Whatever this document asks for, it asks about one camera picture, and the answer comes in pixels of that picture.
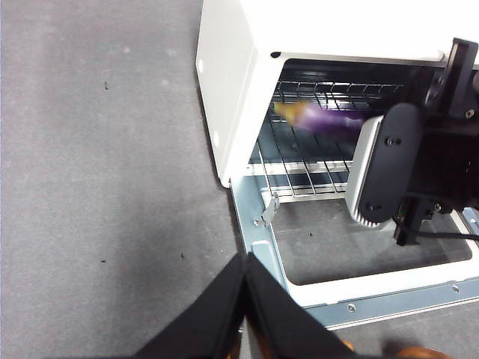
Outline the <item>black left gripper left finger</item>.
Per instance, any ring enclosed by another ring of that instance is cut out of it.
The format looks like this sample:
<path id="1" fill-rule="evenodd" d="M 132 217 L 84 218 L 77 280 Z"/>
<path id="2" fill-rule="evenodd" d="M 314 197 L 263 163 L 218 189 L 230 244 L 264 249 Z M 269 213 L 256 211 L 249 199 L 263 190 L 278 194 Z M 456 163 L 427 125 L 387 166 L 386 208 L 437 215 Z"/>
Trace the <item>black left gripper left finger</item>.
<path id="1" fill-rule="evenodd" d="M 243 256 L 234 256 L 201 295 L 136 358 L 226 358 L 244 316 Z"/>

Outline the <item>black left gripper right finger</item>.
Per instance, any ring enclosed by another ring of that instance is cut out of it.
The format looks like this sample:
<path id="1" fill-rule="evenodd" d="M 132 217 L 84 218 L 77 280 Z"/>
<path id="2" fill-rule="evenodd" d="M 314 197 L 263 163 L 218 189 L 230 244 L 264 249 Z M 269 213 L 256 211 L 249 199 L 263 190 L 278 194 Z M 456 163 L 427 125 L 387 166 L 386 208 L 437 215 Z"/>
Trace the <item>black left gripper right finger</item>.
<path id="1" fill-rule="evenodd" d="M 300 307 L 254 254 L 245 258 L 248 320 L 265 358 L 353 358 L 355 352 Z"/>

